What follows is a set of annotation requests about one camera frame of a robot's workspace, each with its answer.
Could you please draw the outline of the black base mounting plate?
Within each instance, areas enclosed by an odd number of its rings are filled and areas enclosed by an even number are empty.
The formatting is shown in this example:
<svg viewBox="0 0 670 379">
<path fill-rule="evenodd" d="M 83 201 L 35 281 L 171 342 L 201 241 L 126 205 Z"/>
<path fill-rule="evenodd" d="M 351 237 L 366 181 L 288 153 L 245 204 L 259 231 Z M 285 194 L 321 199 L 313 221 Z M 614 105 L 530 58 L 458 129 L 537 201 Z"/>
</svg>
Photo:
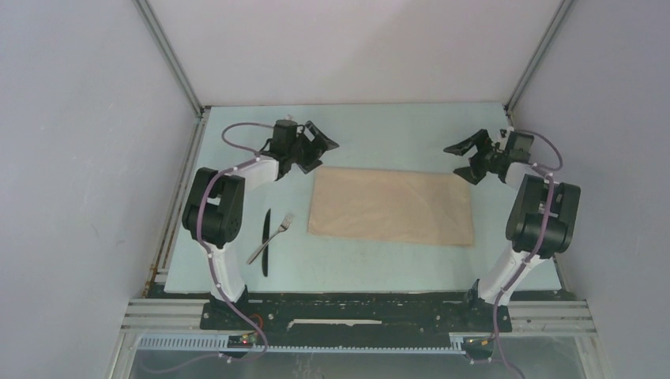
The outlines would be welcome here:
<svg viewBox="0 0 670 379">
<path fill-rule="evenodd" d="M 244 294 L 235 308 L 211 298 L 202 330 L 252 332 L 258 344 L 316 347 L 446 347 L 457 333 L 490 336 L 506 306 L 498 309 L 467 292 Z"/>
</svg>

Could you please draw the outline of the black knife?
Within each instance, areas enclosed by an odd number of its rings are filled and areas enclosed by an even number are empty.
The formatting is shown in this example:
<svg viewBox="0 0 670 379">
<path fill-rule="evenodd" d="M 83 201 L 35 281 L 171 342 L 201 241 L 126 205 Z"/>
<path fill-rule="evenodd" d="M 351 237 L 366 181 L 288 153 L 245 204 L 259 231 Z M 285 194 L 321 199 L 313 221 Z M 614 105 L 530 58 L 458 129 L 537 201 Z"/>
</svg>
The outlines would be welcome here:
<svg viewBox="0 0 670 379">
<path fill-rule="evenodd" d="M 269 241 L 271 215 L 272 215 L 272 209 L 269 208 L 267 210 L 266 214 L 265 214 L 264 229 L 263 229 L 263 232 L 262 232 L 262 241 L 263 242 L 268 242 Z M 269 274 L 268 252 L 269 252 L 269 247 L 265 246 L 262 249 L 262 275 L 264 277 L 267 277 L 268 274 Z"/>
</svg>

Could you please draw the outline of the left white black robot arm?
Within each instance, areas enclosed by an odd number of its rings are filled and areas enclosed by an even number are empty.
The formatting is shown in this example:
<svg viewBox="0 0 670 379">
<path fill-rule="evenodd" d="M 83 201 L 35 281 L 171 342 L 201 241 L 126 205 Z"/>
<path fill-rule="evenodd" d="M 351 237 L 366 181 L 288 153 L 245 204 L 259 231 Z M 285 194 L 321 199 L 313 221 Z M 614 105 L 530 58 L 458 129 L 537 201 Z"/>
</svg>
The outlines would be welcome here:
<svg viewBox="0 0 670 379">
<path fill-rule="evenodd" d="M 272 136 L 260 149 L 247 149 L 251 159 L 226 169 L 199 168 L 183 209 L 182 226 L 205 253 L 212 296 L 224 301 L 219 318 L 234 329 L 250 318 L 249 306 L 239 301 L 247 286 L 233 250 L 246 194 L 282 179 L 293 166 L 311 173 L 326 152 L 340 146 L 311 121 L 281 119 L 269 129 Z"/>
</svg>

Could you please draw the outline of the silver fork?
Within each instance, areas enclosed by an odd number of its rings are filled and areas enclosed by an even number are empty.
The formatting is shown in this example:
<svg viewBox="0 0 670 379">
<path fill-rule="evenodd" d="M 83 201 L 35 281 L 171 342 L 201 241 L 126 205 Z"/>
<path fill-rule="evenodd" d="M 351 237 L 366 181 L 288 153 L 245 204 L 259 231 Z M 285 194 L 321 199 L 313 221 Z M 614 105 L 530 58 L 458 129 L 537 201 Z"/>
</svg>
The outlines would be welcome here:
<svg viewBox="0 0 670 379">
<path fill-rule="evenodd" d="M 274 231 L 274 232 L 269 236 L 269 241 L 268 241 L 268 242 L 263 242 L 263 243 L 262 243 L 262 244 L 261 244 L 261 245 L 260 245 L 260 246 L 259 246 L 259 247 L 258 247 L 258 248 L 257 248 L 257 249 L 256 249 L 250 256 L 249 256 L 249 257 L 248 257 L 246 263 L 247 263 L 248 265 L 251 265 L 251 264 L 257 259 L 257 257 L 262 253 L 262 249 L 263 249 L 265 246 L 268 246 L 268 245 L 270 244 L 270 242 L 271 242 L 273 239 L 275 239 L 275 237 L 277 237 L 279 234 L 284 233 L 285 231 L 287 231 L 287 230 L 289 229 L 289 227 L 291 226 L 291 223 L 292 223 L 293 219 L 294 219 L 294 215 L 293 215 L 292 213 L 288 213 L 288 214 L 284 217 L 284 219 L 282 220 L 282 222 L 280 223 L 280 225 L 278 226 L 277 230 Z"/>
</svg>

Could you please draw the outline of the beige cloth napkin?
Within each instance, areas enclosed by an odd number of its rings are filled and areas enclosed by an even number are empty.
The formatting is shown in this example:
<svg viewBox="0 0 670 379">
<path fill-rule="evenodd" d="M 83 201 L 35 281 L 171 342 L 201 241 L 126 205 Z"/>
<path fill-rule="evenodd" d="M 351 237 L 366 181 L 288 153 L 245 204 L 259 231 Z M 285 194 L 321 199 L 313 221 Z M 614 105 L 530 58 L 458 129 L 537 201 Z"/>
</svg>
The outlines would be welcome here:
<svg viewBox="0 0 670 379">
<path fill-rule="evenodd" d="M 313 235 L 431 246 L 473 246 L 469 184 L 455 174 L 323 167 L 307 230 Z"/>
</svg>

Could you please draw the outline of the aluminium frame rail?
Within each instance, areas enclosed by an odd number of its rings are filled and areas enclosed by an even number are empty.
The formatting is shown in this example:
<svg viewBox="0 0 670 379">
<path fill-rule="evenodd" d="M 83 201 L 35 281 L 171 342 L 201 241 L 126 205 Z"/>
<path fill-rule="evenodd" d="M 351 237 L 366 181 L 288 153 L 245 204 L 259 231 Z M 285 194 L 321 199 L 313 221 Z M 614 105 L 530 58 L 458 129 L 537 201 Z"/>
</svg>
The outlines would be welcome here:
<svg viewBox="0 0 670 379">
<path fill-rule="evenodd" d="M 204 299 L 130 301 L 122 320 L 124 332 L 193 332 L 202 334 Z M 597 328 L 585 301 L 512 301 L 499 327 L 510 325 L 508 336 L 595 337 Z"/>
</svg>

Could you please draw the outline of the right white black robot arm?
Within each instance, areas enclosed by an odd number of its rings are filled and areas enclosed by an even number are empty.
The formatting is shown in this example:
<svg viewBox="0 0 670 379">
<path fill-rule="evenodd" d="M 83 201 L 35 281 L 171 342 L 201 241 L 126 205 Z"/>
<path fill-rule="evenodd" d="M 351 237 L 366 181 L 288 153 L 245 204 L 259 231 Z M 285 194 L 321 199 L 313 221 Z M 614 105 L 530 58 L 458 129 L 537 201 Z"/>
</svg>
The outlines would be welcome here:
<svg viewBox="0 0 670 379">
<path fill-rule="evenodd" d="M 501 129 L 496 138 L 480 129 L 443 150 L 454 156 L 467 156 L 467 166 L 454 170 L 466 182 L 477 185 L 488 174 L 494 174 L 517 192 L 506 221 L 506 248 L 487 275 L 474 284 L 477 299 L 459 309 L 461 323 L 468 329 L 483 328 L 491 320 L 487 304 L 507 305 L 532 269 L 564 253 L 572 242 L 582 189 L 555 179 L 555 173 L 563 167 L 562 155 L 556 156 L 555 167 L 533 159 L 536 139 L 555 147 L 539 133 L 508 127 Z"/>
</svg>

